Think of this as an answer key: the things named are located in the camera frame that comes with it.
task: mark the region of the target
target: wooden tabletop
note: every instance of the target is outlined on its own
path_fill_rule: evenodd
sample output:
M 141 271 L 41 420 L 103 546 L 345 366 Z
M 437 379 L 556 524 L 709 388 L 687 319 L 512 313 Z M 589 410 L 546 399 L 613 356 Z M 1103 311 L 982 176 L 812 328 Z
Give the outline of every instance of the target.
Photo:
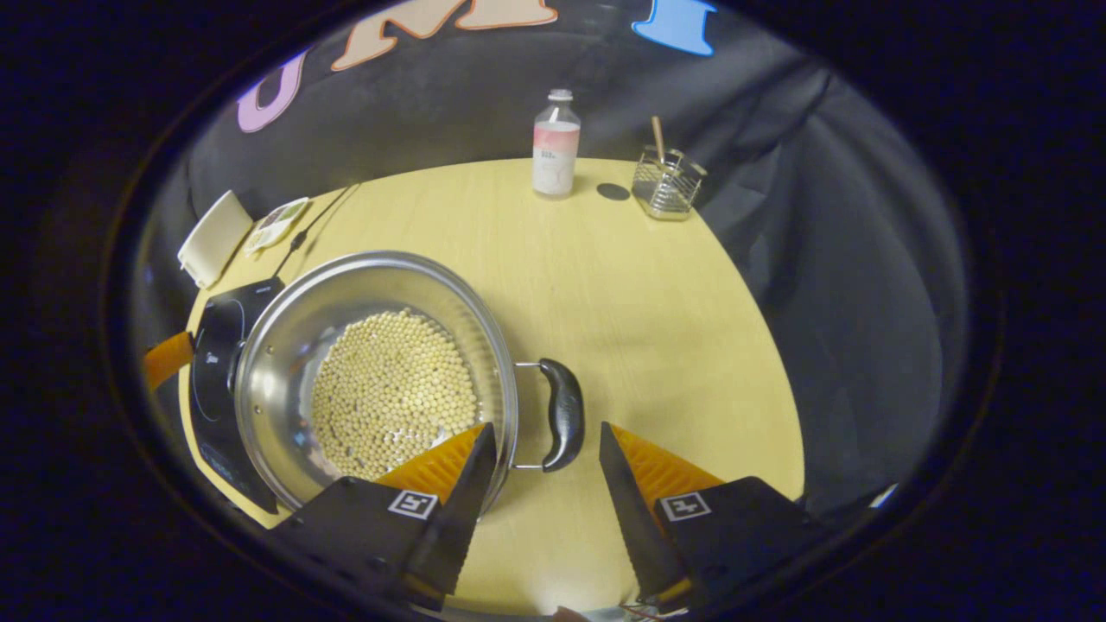
M 356 185 L 316 224 L 282 269 L 292 282 L 336 257 L 404 250 L 439 261 L 483 298 L 517 361 L 547 356 L 580 380 L 583 450 L 552 474 L 515 470 L 481 519 L 447 604 L 487 613 L 609 608 L 636 581 L 598 463 L 599 423 L 611 422 L 724 479 L 755 475 L 790 498 L 803 491 L 803 447 L 787 377 L 755 302 L 706 224 L 648 218 L 634 199 L 611 200 L 601 183 L 629 187 L 635 163 L 580 159 L 574 194 L 551 201 L 530 187 L 531 160 L 417 170 Z M 338 195 L 315 197 L 280 243 L 236 256 L 197 296 L 194 332 L 217 293 L 272 276 L 295 231 Z M 189 421 L 188 377 L 180 410 Z M 551 444 L 549 388 L 518 374 L 518 459 L 538 463 Z M 267 527 L 260 511 L 198 458 L 219 489 Z

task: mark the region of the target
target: stainless steel pot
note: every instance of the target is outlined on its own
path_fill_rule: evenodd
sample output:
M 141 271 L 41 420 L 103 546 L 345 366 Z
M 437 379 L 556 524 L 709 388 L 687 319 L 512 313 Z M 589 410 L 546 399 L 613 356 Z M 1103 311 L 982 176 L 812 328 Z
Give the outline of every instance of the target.
M 511 467 L 553 471 L 580 452 L 583 400 L 567 367 L 547 359 L 513 363 L 488 308 L 444 266 L 406 252 L 351 255 L 315 268 L 273 299 L 239 344 L 228 379 L 247 453 L 292 510 L 343 475 L 323 455 L 312 425 L 312 387 L 323 360 L 346 325 L 404 308 L 434 319 L 452 335 L 472 375 L 480 421 L 494 426 L 497 466 L 481 511 L 492 506 Z M 552 386 L 553 448 L 540 465 L 514 464 L 517 366 L 536 366 Z

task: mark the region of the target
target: orange letter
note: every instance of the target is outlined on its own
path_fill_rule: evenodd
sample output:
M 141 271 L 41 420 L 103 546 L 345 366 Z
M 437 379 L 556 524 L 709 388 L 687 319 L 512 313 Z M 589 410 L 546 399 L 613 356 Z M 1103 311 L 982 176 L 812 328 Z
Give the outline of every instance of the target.
M 426 39 L 441 28 L 466 0 L 410 0 L 385 9 L 357 22 L 346 41 L 346 51 L 334 61 L 334 71 L 347 70 L 375 59 L 396 46 L 395 37 L 384 37 L 384 25 L 392 22 L 411 37 Z
M 556 11 L 546 7 L 545 0 L 472 0 L 472 8 L 456 25 L 463 30 L 486 30 L 555 21 Z

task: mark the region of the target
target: plastic bottle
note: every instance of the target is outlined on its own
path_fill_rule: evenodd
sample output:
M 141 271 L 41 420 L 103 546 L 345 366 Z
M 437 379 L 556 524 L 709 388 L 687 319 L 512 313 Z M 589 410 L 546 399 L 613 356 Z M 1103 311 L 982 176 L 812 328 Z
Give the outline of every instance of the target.
M 572 91 L 554 89 L 550 106 L 534 120 L 534 191 L 546 198 L 572 194 L 580 147 L 580 117 L 568 108 Z

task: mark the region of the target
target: pot handle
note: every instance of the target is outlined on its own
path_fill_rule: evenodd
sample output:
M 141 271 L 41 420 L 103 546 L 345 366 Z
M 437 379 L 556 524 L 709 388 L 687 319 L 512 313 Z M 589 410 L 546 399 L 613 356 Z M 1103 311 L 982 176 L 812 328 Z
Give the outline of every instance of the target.
M 515 363 L 517 367 L 538 367 L 550 383 L 550 431 L 553 447 L 540 465 L 514 465 L 514 468 L 540 468 L 551 473 L 568 466 L 584 445 L 584 395 L 568 367 L 552 359 L 536 363 Z
M 246 350 L 246 340 L 240 340 L 234 344 L 234 351 L 230 353 L 230 365 L 227 371 L 227 392 L 234 394 L 234 380 L 238 377 L 238 362 L 242 360 L 242 351 Z

